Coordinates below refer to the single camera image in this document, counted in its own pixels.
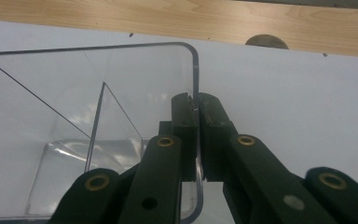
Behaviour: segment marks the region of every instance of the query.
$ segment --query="transparent plastic bin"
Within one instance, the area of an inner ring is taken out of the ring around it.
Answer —
[[[48,219],[85,171],[130,169],[198,83],[184,43],[0,52],[0,219]],[[183,185],[182,218],[199,182]]]

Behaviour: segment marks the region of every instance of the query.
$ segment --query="white surface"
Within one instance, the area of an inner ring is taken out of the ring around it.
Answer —
[[[200,90],[220,99],[240,133],[263,140],[296,175],[329,166],[358,181],[358,58],[0,22],[3,51],[178,40],[197,49]],[[197,223],[224,222],[216,210],[232,222],[224,199],[214,199]]]

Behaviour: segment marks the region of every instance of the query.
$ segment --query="brass insert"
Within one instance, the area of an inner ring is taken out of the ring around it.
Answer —
[[[106,188],[109,184],[109,176],[105,174],[94,175],[86,181],[86,189],[89,191],[98,191]]]
[[[332,189],[345,189],[347,187],[347,182],[344,179],[332,173],[319,174],[319,179]]]
[[[159,147],[170,147],[174,144],[175,142],[173,141],[173,139],[169,138],[169,137],[162,137],[157,141],[157,145]]]
[[[255,144],[255,140],[254,138],[252,137],[249,137],[249,136],[239,136],[237,138],[237,141],[241,144],[241,145],[244,145],[244,146],[252,146]]]

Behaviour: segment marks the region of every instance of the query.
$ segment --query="clear plastic container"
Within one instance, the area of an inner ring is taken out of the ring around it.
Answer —
[[[85,171],[130,169],[198,83],[184,43],[1,52],[0,219],[48,219]],[[200,186],[183,189],[186,218]]]

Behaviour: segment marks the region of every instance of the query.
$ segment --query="wooden surface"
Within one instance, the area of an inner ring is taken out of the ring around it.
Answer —
[[[237,44],[266,34],[290,49],[358,56],[358,9],[228,0],[0,0],[0,21]]]

